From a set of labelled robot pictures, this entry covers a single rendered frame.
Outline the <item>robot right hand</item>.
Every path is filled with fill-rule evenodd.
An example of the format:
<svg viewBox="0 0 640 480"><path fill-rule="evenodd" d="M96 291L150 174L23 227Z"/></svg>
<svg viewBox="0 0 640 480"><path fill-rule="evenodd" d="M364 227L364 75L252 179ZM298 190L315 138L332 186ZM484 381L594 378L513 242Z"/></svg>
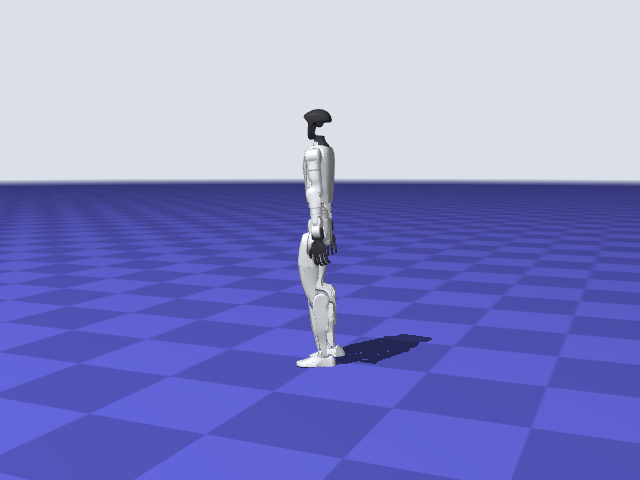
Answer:
<svg viewBox="0 0 640 480"><path fill-rule="evenodd" d="M331 220L331 221L332 221L332 220ZM332 230L333 230L333 221L332 221ZM336 247L336 243L335 243L335 241L336 241L336 240L335 240L335 236L334 236L334 234L333 234L333 236L332 236L332 241L331 241L331 244L330 244L331 255L333 255L333 245L332 245L332 243L334 244L335 253L337 253L337 247ZM329 256L329 245L327 245L327 256Z"/></svg>

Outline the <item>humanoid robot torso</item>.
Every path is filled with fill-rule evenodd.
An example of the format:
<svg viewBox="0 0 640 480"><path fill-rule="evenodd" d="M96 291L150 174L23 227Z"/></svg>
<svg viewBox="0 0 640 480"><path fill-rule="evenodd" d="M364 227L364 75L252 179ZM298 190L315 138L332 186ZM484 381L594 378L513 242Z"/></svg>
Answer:
<svg viewBox="0 0 640 480"><path fill-rule="evenodd" d="M314 145L310 146L307 150L319 148L322 154L321 161L321 178L322 178L322 196L320 198L323 204L322 219L325 241L327 241L332 234L332 221L328 218L328 210L324 207L324 203L331 203L333 201L334 193L334 171L335 171L335 156L332 147L318 145L318 142L314 142ZM303 159L303 172L305 182L305 192L312 187L310 180L308 179L307 165L305 159ZM307 199L307 197L306 197ZM308 199L307 202L309 203ZM311 220L311 219L310 219ZM311 232L310 220L308 221L308 232Z"/></svg>

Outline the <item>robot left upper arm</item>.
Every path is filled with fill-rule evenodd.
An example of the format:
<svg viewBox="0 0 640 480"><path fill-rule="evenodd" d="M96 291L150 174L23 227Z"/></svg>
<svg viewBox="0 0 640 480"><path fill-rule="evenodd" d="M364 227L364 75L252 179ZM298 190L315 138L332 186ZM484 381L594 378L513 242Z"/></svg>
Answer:
<svg viewBox="0 0 640 480"><path fill-rule="evenodd" d="M319 196L321 198L322 196L322 178L321 178L322 154L320 149L313 148L313 149L306 150L304 153L304 159L307 165L308 179L312 184L312 187L310 188L317 189Z"/></svg>

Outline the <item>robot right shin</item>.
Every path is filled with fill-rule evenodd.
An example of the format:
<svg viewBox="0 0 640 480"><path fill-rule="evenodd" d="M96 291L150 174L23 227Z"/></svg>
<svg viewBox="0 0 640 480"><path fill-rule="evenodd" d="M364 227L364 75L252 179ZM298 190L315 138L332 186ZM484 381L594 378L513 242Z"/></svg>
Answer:
<svg viewBox="0 0 640 480"><path fill-rule="evenodd" d="M328 310L329 310L329 332L327 333L326 344L328 343L327 349L329 349L329 348L333 349L334 345L335 345L334 326L337 323L336 298L334 298L332 301L329 302ZM330 346L332 346L333 348L331 348Z"/></svg>

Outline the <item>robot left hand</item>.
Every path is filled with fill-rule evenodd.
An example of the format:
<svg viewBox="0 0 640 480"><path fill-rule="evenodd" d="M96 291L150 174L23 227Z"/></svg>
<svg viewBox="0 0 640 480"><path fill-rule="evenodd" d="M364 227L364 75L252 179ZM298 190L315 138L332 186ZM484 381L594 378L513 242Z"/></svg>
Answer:
<svg viewBox="0 0 640 480"><path fill-rule="evenodd" d="M311 233L311 235L312 235L312 233ZM320 237L313 237L312 236L312 240L314 240L314 242L311 244L311 249L310 249L310 252L309 252L310 259L312 259L312 253L313 253L314 263L316 265L320 265L320 266L323 266L323 264L327 265L327 263L331 263L331 261L329 261L329 259L327 257L326 247L325 247L324 243L322 242L322 239L324 239L324 231L323 231L323 228L321 227L320 228ZM324 254L324 257L323 257L323 254ZM317 261L316 261L316 255L317 255ZM321 261L322 261L323 264L320 261L320 257L321 257ZM324 258L325 258L327 263L325 263Z"/></svg>

